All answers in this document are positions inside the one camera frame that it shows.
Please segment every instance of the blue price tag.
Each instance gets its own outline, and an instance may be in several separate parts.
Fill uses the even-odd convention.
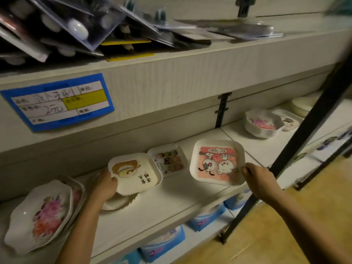
[[[47,131],[114,111],[103,75],[0,91],[33,132]]]

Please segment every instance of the hand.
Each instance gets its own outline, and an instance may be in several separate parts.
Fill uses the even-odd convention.
[[[246,163],[246,166],[242,167],[242,174],[252,193],[265,203],[271,205],[283,195],[274,174],[267,168]]]
[[[116,189],[117,178],[111,177],[111,173],[107,168],[103,169],[95,182],[90,199],[94,202],[98,202],[99,205],[103,205],[106,200],[116,194]]]

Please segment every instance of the person's left arm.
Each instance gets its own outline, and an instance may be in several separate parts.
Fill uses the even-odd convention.
[[[55,264],[89,264],[101,207],[116,188],[117,179],[102,171]]]

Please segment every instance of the person's left hand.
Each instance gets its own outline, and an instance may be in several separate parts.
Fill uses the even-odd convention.
[[[111,177],[110,171],[106,168],[100,172],[93,187],[91,197],[95,202],[99,202],[102,205],[116,194],[116,189],[117,178]]]

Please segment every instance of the yellow floor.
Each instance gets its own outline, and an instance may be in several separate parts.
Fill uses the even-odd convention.
[[[315,220],[352,252],[352,158],[343,157],[318,174],[300,192],[287,189]],[[245,217],[227,244],[201,244],[174,264],[308,263],[283,220],[267,204]]]

